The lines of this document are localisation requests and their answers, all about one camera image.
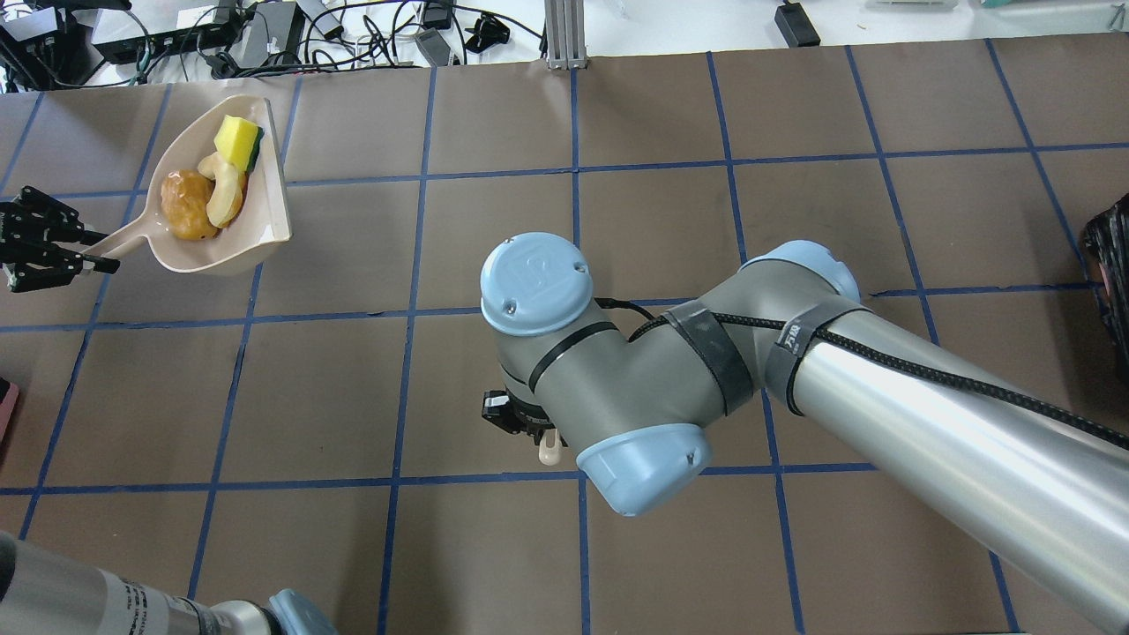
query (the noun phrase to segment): velcro strap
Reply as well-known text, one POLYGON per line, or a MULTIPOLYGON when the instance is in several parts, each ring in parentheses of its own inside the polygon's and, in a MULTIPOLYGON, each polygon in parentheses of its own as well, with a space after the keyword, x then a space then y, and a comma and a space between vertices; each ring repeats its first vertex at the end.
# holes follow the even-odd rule
POLYGON ((815 331, 854 311, 870 310, 840 295, 829 296, 793 318, 780 331, 780 338, 769 350, 768 363, 764 366, 764 383, 769 392, 788 403, 788 409, 793 414, 804 416, 793 399, 791 389, 796 381, 796 371, 812 346, 815 331))
POLYGON ((753 377, 741 351, 701 301, 692 299, 663 314, 714 375, 726 415, 753 397, 753 377))

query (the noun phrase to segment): scoop handle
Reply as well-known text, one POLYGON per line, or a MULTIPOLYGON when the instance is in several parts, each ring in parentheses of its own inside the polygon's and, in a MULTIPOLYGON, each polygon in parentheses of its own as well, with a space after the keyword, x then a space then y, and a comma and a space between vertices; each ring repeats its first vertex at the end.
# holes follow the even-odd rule
POLYGON ((82 250, 88 255, 100 255, 120 260, 123 255, 141 246, 148 238, 145 228, 145 214, 133 219, 129 225, 82 250))

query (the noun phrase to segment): blue joint cap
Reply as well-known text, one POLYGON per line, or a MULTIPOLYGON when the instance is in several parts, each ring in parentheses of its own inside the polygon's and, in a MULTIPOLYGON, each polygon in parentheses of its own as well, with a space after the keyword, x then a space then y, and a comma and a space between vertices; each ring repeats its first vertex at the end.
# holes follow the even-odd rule
POLYGON ((325 614, 292 589, 279 591, 270 603, 286 635, 338 635, 325 614))
POLYGON ((613 510, 638 516, 677 494, 712 458, 700 427, 663 424, 605 438, 580 452, 576 464, 613 510))
POLYGON ((562 329, 592 302, 588 261, 576 245, 534 232, 507 238, 482 266, 482 316, 508 336, 562 329))
POLYGON ((823 278, 843 297, 863 302, 858 282, 846 264, 831 255, 831 250, 812 241, 789 241, 764 255, 759 255, 741 266, 741 269, 761 260, 782 260, 798 264, 823 278))

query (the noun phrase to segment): gray robotic arm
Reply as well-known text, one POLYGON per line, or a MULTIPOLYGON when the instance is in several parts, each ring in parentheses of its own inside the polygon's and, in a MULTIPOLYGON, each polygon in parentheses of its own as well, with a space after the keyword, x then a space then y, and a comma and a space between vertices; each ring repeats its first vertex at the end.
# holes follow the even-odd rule
POLYGON ((481 284, 509 400, 493 414, 507 410, 510 432, 555 427, 616 512, 676 494, 711 458, 702 428, 764 386, 1104 632, 1129 633, 1123 440, 892 368, 1006 388, 865 310, 820 245, 750 261, 631 342, 593 301, 583 254, 558 236, 506 241, 481 284))

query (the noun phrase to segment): beige plastic scoop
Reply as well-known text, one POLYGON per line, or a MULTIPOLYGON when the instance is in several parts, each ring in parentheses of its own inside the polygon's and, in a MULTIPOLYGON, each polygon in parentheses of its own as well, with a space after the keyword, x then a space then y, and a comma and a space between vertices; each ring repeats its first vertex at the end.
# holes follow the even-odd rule
POLYGON ((192 122, 161 155, 141 215, 84 253, 120 259, 148 242, 157 261, 178 273, 229 276, 253 268, 273 253, 279 243, 290 240, 290 217, 275 138, 266 99, 251 95, 224 99, 192 122), (263 129, 259 160, 247 175, 243 211, 215 238, 183 241, 166 227, 160 212, 160 183, 169 172, 195 169, 200 159, 216 151, 212 139, 224 115, 228 114, 242 116, 263 129))

